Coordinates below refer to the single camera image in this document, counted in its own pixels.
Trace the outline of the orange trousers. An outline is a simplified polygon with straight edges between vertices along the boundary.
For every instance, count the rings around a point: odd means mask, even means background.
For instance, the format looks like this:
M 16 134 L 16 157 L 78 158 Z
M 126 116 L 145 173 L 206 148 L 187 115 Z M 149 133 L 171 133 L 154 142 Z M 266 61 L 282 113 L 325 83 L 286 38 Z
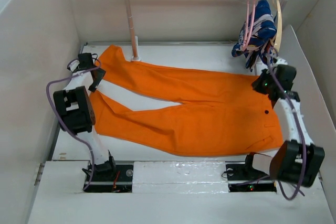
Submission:
M 133 111 L 93 92 L 98 134 L 180 156 L 238 155 L 283 144 L 270 100 L 252 89 L 255 76 L 129 62 L 117 46 L 100 61 L 105 81 L 174 105 Z

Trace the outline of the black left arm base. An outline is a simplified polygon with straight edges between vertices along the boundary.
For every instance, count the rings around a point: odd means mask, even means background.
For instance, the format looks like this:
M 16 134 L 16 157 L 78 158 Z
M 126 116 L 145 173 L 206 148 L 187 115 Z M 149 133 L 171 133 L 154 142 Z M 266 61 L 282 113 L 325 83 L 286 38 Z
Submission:
M 133 185 L 133 163 L 119 163 L 114 175 L 93 175 L 89 183 L 89 171 L 85 171 L 83 190 L 86 193 L 131 193 Z

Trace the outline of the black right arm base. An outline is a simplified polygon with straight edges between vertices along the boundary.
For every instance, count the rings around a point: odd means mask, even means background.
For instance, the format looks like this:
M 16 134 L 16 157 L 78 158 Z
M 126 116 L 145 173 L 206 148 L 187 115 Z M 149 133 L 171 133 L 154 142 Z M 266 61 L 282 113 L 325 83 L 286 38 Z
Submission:
M 248 168 L 243 163 L 227 163 L 222 177 L 228 181 L 230 193 L 276 193 L 276 185 L 264 172 Z

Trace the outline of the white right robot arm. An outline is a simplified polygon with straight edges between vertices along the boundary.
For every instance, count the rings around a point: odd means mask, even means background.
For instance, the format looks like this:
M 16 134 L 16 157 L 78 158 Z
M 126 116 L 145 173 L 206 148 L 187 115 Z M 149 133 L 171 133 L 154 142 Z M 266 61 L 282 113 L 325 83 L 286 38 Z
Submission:
M 269 66 L 252 83 L 255 91 L 266 94 L 280 122 L 284 143 L 274 156 L 251 152 L 243 173 L 254 179 L 261 172 L 280 182 L 311 187 L 325 157 L 322 147 L 309 136 L 300 111 L 300 97 L 293 91 L 297 71 L 289 65 Z

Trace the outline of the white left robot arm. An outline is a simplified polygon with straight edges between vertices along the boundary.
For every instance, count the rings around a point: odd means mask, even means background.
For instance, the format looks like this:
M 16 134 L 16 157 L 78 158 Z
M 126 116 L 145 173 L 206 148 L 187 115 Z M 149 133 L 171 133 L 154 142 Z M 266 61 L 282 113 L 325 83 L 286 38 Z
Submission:
M 98 119 L 95 116 L 89 95 L 96 92 L 106 71 L 100 66 L 98 55 L 81 53 L 68 63 L 71 77 L 68 84 L 52 95 L 53 108 L 61 119 L 61 128 L 86 145 L 91 156 L 91 164 L 83 171 L 96 181 L 108 181 L 117 175 L 117 167 L 110 151 L 99 139 L 95 129 Z

